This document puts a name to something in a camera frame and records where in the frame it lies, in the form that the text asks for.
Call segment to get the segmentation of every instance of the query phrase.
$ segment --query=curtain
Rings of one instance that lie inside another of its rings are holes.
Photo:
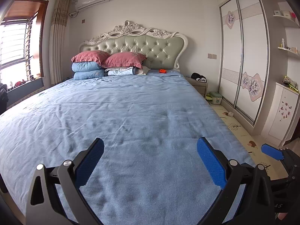
[[[71,0],[56,0],[54,7],[49,43],[49,64],[52,85],[62,82],[62,52],[70,4]]]

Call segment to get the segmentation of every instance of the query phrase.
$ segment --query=silver screw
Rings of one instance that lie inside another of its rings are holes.
[[[68,167],[72,164],[72,161],[71,160],[66,160],[64,161],[64,166]]]
[[[259,170],[264,170],[265,169],[265,167],[262,164],[258,164],[257,167],[258,167]]]
[[[238,162],[236,160],[230,160],[229,164],[231,166],[237,166]]]
[[[37,170],[41,170],[43,167],[44,167],[43,164],[38,164],[38,165],[37,165]]]

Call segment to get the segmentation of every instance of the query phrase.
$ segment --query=nightstand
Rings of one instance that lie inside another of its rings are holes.
[[[202,95],[205,98],[207,94],[207,86],[208,86],[207,81],[206,83],[198,82],[197,80],[194,80],[187,76],[185,76],[185,79],[199,92],[200,95]]]

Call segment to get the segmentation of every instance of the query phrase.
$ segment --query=sliding wardrobe door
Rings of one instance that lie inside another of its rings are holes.
[[[221,7],[223,22],[223,63],[220,94],[232,105],[236,98],[241,67],[241,27],[236,0]]]
[[[243,28],[244,55],[236,108],[256,119],[268,65],[267,32],[259,0],[238,0]]]

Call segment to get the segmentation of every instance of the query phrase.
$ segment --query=carved white headboard frame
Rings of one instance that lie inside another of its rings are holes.
[[[178,32],[168,32],[166,30],[159,30],[159,29],[152,28],[152,27],[145,29],[141,25],[134,24],[134,23],[130,22],[129,20],[126,20],[123,25],[116,26],[110,32],[100,34],[96,37],[93,37],[89,41],[84,41],[83,43],[81,43],[79,45],[79,48],[85,44],[89,45],[89,46],[97,45],[106,39],[116,39],[116,38],[122,37],[124,35],[133,36],[133,37],[148,35],[148,36],[158,38],[158,39],[168,39],[168,38],[172,38],[172,37],[182,38],[183,39],[183,47],[182,47],[180,53],[178,54],[178,56],[175,60],[175,63],[174,63],[174,69],[179,70],[178,59],[188,46],[187,37]]]

